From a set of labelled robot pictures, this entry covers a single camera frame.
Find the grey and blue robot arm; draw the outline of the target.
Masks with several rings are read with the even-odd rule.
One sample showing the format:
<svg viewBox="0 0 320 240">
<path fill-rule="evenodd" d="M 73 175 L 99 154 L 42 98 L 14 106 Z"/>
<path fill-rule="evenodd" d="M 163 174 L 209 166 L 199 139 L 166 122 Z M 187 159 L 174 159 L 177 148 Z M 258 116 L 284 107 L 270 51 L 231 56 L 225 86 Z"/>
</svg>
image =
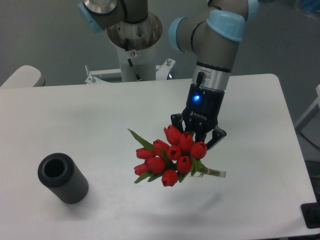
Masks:
<svg viewBox="0 0 320 240">
<path fill-rule="evenodd" d="M 259 4 L 209 0 L 207 6 L 200 16 L 177 18 L 168 28 L 170 45 L 197 57 L 185 109 L 170 118 L 180 131 L 193 132 L 198 142 L 211 133 L 206 146 L 212 148 L 226 136 L 218 114 L 246 23 L 256 16 Z M 123 82 L 156 79 L 154 46 L 163 26 L 146 0 L 83 0 L 78 10 L 94 32 L 107 32 L 117 49 Z"/>
</svg>

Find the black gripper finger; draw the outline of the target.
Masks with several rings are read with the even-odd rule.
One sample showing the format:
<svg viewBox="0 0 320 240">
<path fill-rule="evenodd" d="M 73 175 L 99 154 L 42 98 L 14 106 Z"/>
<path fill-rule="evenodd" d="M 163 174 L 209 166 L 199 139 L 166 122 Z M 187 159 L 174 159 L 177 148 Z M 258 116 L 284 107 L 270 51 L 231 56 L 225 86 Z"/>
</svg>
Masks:
<svg viewBox="0 0 320 240">
<path fill-rule="evenodd" d="M 177 128 L 181 133 L 184 133 L 186 130 L 186 125 L 184 122 L 182 113 L 175 113 L 170 116 L 171 124 Z"/>
<path fill-rule="evenodd" d="M 221 129 L 218 125 L 212 126 L 205 126 L 205 144 L 208 150 L 211 150 L 215 145 L 217 145 L 224 137 L 227 136 L 227 132 Z"/>
</svg>

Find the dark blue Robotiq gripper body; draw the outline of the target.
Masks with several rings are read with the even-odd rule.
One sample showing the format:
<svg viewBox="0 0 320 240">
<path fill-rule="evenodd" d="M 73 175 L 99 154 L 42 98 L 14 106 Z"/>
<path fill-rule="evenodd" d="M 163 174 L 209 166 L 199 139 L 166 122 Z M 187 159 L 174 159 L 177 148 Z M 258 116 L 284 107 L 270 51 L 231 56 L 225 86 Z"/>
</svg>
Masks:
<svg viewBox="0 0 320 240">
<path fill-rule="evenodd" d="M 207 88 L 197 88 L 192 83 L 182 112 L 186 132 L 195 133 L 195 141 L 205 140 L 205 126 L 217 126 L 218 115 L 225 92 Z"/>
</svg>

